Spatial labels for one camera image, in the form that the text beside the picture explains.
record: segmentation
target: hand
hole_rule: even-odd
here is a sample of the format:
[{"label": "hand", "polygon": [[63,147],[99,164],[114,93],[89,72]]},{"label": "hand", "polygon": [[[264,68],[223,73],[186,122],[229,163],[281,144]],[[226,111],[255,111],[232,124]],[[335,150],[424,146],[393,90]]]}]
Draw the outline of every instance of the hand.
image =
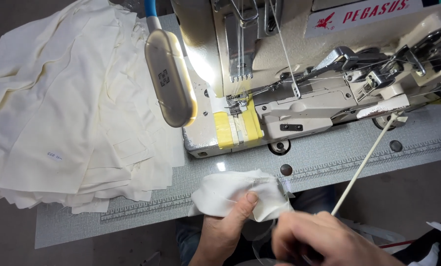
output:
[{"label": "hand", "polygon": [[295,254],[305,255],[305,245],[297,250],[298,242],[321,253],[323,266],[404,266],[328,212],[317,215],[282,213],[271,236],[273,253],[278,260]]},{"label": "hand", "polygon": [[222,265],[234,253],[244,222],[258,201],[255,192],[243,196],[225,218],[205,215],[201,238],[189,266]]}]

